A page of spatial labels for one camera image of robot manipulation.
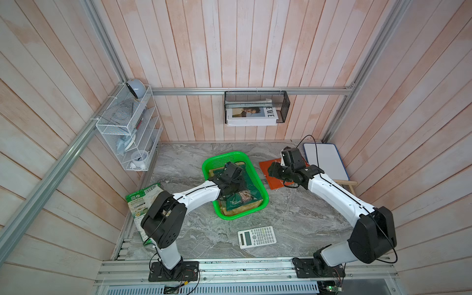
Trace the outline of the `dark green Real chips bag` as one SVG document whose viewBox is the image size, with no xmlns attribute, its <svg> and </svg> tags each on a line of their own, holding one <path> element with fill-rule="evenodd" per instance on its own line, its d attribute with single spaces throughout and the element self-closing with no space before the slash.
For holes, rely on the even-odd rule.
<svg viewBox="0 0 472 295">
<path fill-rule="evenodd" d="M 254 197 L 255 199 L 263 199 L 260 191 L 258 188 L 254 185 L 252 179 L 250 178 L 248 172 L 246 169 L 243 170 L 243 175 L 244 179 L 247 185 L 247 188 L 244 191 L 240 191 L 239 193 L 232 194 L 232 195 L 226 195 L 223 198 L 219 198 L 218 200 L 226 200 L 227 198 L 233 196 L 233 195 L 239 195 L 241 198 L 244 199 L 249 199 L 251 197 Z"/>
</svg>

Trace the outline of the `tan kettle chips bag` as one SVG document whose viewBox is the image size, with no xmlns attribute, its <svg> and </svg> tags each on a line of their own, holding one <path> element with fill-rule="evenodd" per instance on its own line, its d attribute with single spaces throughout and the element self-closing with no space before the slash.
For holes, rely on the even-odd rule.
<svg viewBox="0 0 472 295">
<path fill-rule="evenodd" d="M 262 204 L 263 199 L 249 199 L 241 198 L 239 195 L 233 195 L 226 200 L 218 200 L 220 212 L 224 216 L 235 216 L 251 209 L 255 209 Z"/>
</svg>

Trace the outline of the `light green white chips bag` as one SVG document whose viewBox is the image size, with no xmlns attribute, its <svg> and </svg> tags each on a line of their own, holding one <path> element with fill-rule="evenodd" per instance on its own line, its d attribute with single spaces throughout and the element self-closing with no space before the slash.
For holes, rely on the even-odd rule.
<svg viewBox="0 0 472 295">
<path fill-rule="evenodd" d="M 145 231 L 141 227 L 141 221 L 143 220 L 145 214 L 147 214 L 149 208 L 156 200 L 156 197 L 163 191 L 160 183 L 155 183 L 147 188 L 141 189 L 129 194 L 125 197 L 127 204 L 129 206 L 133 221 L 136 225 L 138 232 L 143 240 L 144 245 L 152 243 L 148 240 L 148 235 L 145 234 Z"/>
</svg>

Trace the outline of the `tan olive chips bag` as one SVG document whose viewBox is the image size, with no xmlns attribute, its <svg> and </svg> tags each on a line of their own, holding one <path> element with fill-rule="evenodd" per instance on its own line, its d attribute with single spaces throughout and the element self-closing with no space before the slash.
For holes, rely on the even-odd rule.
<svg viewBox="0 0 472 295">
<path fill-rule="evenodd" d="M 243 170 L 246 169 L 246 163 L 242 162 L 242 161 L 239 161 L 239 162 L 232 162 L 232 164 L 238 166 L 238 167 L 241 167 Z M 220 174 L 222 172 L 224 172 L 225 170 L 225 166 L 222 166 L 222 167 L 219 167 L 219 168 L 214 168 L 214 169 L 211 169 L 208 173 L 208 179 L 212 178 L 212 177 L 215 177 L 215 176 L 220 176 Z"/>
</svg>

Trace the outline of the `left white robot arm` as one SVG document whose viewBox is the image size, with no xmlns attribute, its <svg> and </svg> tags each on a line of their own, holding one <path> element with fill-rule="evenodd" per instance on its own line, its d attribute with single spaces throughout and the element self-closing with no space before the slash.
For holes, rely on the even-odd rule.
<svg viewBox="0 0 472 295">
<path fill-rule="evenodd" d="M 177 247 L 184 219 L 191 211 L 246 189 L 242 166 L 228 162 L 220 174 L 187 191 L 162 191 L 141 220 L 147 240 L 156 247 L 159 260 L 150 262 L 149 281 L 192 281 L 199 278 L 199 264 L 184 262 Z"/>
</svg>

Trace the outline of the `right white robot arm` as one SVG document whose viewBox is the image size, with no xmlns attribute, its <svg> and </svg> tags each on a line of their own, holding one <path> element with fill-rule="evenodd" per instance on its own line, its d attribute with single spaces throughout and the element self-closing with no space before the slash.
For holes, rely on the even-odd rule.
<svg viewBox="0 0 472 295">
<path fill-rule="evenodd" d="M 374 207 L 332 180 L 320 167 L 307 165 L 300 150 L 286 147 L 280 162 L 268 169 L 270 177 L 294 183 L 325 200 L 353 227 L 349 239 L 317 250 L 312 259 L 293 258 L 299 278 L 344 277 L 341 266 L 361 261 L 371 264 L 394 251 L 397 236 L 392 212 Z"/>
</svg>

